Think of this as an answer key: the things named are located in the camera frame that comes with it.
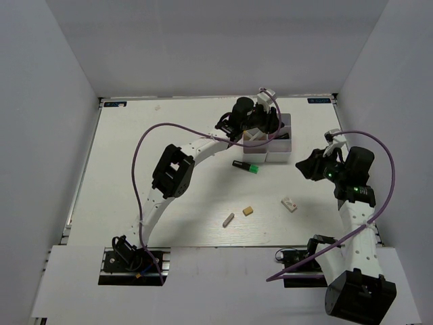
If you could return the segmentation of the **pale yellow white marker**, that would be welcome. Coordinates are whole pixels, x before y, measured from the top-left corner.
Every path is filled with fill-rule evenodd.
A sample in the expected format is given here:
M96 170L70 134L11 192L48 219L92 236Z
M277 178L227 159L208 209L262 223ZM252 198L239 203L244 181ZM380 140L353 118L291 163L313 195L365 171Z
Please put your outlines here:
M258 132L250 138L250 141L262 141L266 139L267 139L267 135L265 133Z

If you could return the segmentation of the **pink black highlighter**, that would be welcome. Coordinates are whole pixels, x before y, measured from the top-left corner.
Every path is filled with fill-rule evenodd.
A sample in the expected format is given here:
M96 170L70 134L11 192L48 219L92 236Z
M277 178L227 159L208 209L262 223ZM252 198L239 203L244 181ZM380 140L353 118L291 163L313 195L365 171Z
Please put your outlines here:
M275 137L275 139L290 139L290 134L284 133L284 134L278 135L277 137Z

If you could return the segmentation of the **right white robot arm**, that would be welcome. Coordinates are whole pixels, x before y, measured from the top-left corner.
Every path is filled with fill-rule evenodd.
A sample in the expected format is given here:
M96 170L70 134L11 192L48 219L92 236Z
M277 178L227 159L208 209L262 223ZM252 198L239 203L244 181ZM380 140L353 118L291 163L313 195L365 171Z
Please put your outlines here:
M334 196L348 238L315 235L309 240L306 264L323 272L327 282L327 315L357 324L380 324L394 302L396 285L385 279L376 251L375 194L367 185L373 152L352 147L339 161L339 148L328 154L314 149L296 163L306 179L327 179L335 185Z

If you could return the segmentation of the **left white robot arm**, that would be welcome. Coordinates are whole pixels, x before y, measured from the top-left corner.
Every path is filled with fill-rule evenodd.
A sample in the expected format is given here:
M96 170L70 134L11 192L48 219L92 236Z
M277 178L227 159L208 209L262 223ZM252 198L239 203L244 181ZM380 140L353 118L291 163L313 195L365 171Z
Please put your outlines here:
M273 137L268 139L267 143L277 137L283 123L276 98L274 91L265 88L260 89L256 101L239 97L232 111L224 114L210 133L202 133L175 123L158 123L144 132L136 146L131 165L131 181L139 207L138 243L133 244L125 235L112 239L112 248L120 255L122 265L129 270L141 266L143 253L140 249L150 253L147 244L152 230L168 205L186 192L196 166L233 146L253 148L253 145L240 143L245 131L258 129L264 134L272 134ZM182 129L197 135L198 139L184 146L170 144L164 149L152 173L150 192L145 203L142 203L135 179L137 157L145 137L159 127Z

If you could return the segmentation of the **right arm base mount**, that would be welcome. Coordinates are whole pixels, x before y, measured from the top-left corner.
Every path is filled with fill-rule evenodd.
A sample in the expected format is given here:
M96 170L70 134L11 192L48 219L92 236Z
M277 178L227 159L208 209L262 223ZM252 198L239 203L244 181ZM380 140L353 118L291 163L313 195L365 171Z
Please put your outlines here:
M275 253L275 260L284 267L292 266L319 251L320 244L333 244L333 237L314 235L309 239L306 248L281 248ZM293 271L297 278L283 280L285 288L325 288L327 282L321 273L321 267L315 261L309 261Z

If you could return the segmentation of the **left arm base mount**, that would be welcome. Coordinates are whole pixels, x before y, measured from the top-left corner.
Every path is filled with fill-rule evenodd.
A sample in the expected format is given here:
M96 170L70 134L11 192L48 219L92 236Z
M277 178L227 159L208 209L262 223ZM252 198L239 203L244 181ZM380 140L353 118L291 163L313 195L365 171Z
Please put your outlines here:
M170 251L130 244L125 236L115 236L104 249L98 284L100 286L162 286L168 277Z

